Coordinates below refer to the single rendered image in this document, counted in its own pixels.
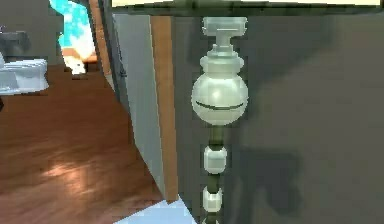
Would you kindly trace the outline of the white floor lamp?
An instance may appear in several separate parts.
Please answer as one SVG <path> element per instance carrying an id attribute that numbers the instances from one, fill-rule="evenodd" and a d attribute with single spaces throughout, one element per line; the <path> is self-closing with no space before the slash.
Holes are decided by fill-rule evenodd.
<path id="1" fill-rule="evenodd" d="M 252 17 L 238 81 L 192 92 L 207 49 L 197 20 L 176 21 L 181 191 L 201 197 L 207 105 L 230 118 L 222 224 L 384 224 L 384 11 Z"/>

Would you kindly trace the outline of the turquoise and white towel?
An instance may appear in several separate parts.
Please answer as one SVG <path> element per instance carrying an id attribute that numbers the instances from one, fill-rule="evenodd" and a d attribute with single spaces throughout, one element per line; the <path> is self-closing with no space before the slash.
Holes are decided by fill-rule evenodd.
<path id="1" fill-rule="evenodd" d="M 88 9 L 74 0 L 49 0 L 49 3 L 63 16 L 58 44 L 64 64 L 73 75 L 84 74 L 86 64 L 97 61 Z"/>

